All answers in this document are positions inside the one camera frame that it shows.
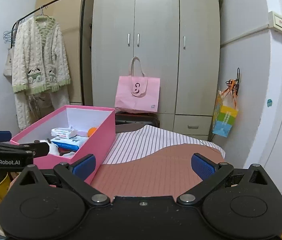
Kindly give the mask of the blue wet wipes pack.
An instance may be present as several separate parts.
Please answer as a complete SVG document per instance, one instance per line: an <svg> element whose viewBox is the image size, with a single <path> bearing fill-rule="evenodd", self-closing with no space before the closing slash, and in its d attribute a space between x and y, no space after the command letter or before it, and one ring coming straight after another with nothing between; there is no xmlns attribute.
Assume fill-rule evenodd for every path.
<svg viewBox="0 0 282 240"><path fill-rule="evenodd" d="M82 137L82 136L76 135L68 139L61 138L61 137L54 137L53 139L51 139L51 142L57 145L58 148L76 152L87 140L88 140L88 137Z"/></svg>

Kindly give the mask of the white tissue pack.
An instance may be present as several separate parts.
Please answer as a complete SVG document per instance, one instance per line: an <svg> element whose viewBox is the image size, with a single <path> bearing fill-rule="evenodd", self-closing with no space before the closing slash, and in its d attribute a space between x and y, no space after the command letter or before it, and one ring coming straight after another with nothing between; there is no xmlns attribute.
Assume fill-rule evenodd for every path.
<svg viewBox="0 0 282 240"><path fill-rule="evenodd" d="M64 128L64 127L57 127L57 128L53 128L51 130L51 136L52 137L60 137L63 139L69 139L72 138L74 136L76 136L78 134L76 129L72 129L70 128Z"/></svg>

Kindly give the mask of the orange foam ball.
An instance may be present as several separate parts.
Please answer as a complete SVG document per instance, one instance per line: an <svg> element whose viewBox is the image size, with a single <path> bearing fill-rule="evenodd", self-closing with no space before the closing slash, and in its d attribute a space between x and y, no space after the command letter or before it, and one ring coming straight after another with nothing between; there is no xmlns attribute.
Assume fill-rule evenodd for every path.
<svg viewBox="0 0 282 240"><path fill-rule="evenodd" d="M96 130L97 130L96 127L91 127L87 132L87 136L91 137Z"/></svg>

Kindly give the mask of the pink strawberry plush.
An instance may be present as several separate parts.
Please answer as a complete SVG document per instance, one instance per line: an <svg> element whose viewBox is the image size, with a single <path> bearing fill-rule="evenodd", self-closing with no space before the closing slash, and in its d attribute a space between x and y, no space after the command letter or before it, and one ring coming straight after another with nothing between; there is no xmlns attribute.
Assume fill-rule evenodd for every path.
<svg viewBox="0 0 282 240"><path fill-rule="evenodd" d="M63 156L63 155L74 155L76 154L75 151L71 151L71 150L68 150L68 149L64 149L64 148L58 148L58 152L59 152L59 155L60 156Z"/></svg>

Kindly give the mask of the white brown plush toy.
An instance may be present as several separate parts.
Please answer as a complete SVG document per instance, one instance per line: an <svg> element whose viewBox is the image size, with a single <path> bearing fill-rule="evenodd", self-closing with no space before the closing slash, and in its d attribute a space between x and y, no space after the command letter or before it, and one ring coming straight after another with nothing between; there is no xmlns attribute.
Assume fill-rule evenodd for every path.
<svg viewBox="0 0 282 240"><path fill-rule="evenodd" d="M49 146L49 154L60 156L59 147L55 143L53 143L50 139L47 139L46 143Z"/></svg>

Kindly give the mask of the striped pink bed sheet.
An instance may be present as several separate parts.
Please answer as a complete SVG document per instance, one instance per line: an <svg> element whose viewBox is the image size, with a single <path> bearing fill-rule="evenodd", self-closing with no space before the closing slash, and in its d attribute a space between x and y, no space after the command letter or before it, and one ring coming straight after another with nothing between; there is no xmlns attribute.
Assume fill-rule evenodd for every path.
<svg viewBox="0 0 282 240"><path fill-rule="evenodd" d="M191 167L194 153L214 163L226 155L213 142L150 125L118 133L91 185L110 198L176 198L202 181Z"/></svg>

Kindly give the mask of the colourful paper gift bag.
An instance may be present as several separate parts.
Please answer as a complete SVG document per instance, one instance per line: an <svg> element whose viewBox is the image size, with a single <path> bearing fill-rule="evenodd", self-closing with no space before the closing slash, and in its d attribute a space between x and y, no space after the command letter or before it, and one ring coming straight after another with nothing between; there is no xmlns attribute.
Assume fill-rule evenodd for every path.
<svg viewBox="0 0 282 240"><path fill-rule="evenodd" d="M224 138L228 137L238 112L236 96L227 89L224 91L219 90L213 113L212 133Z"/></svg>

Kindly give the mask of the cream green knit cardigan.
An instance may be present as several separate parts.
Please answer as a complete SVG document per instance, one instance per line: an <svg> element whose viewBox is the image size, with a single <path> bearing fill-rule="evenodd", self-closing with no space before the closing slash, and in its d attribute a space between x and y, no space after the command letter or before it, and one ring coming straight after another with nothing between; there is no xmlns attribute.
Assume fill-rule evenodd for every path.
<svg viewBox="0 0 282 240"><path fill-rule="evenodd" d="M68 105L71 83L60 25L52 17L34 16L21 23L15 38L12 89L18 126L32 123L29 98L48 93L54 109Z"/></svg>

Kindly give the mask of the black suitcase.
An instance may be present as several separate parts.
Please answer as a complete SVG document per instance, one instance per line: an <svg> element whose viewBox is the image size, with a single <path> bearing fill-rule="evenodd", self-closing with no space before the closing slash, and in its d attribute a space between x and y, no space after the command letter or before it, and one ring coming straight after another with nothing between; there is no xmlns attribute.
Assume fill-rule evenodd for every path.
<svg viewBox="0 0 282 240"><path fill-rule="evenodd" d="M116 125L141 123L158 128L160 127L160 121L158 119L158 116L153 113L117 112L115 114L115 121L116 121Z"/></svg>

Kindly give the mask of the pink paper shopping bag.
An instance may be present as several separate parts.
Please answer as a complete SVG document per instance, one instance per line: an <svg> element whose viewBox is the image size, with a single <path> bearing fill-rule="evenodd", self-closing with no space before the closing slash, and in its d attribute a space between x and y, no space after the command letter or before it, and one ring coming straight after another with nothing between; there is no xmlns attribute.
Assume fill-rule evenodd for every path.
<svg viewBox="0 0 282 240"><path fill-rule="evenodd" d="M117 111L128 113L156 113L161 80L148 77L144 72L141 72L141 76L135 76L135 61L139 61L139 58L131 60L129 75L119 77L114 107Z"/></svg>

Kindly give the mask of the grey wardrobe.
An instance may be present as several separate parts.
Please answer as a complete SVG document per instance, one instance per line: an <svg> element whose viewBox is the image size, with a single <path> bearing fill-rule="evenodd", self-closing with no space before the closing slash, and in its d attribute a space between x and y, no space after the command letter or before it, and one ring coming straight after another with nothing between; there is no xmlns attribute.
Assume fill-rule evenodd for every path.
<svg viewBox="0 0 282 240"><path fill-rule="evenodd" d="M219 74L219 0L94 0L94 105L114 106L134 57L135 74L161 80L161 128L207 139Z"/></svg>

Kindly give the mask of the black clothes rack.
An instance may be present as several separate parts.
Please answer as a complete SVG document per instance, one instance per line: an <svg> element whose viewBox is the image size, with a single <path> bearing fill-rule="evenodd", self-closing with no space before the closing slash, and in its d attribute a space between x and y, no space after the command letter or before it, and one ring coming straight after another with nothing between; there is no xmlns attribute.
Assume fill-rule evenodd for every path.
<svg viewBox="0 0 282 240"><path fill-rule="evenodd" d="M85 0L53 0L53 14L31 12L11 30L12 89L16 105L48 93L54 108L84 105Z"/></svg>

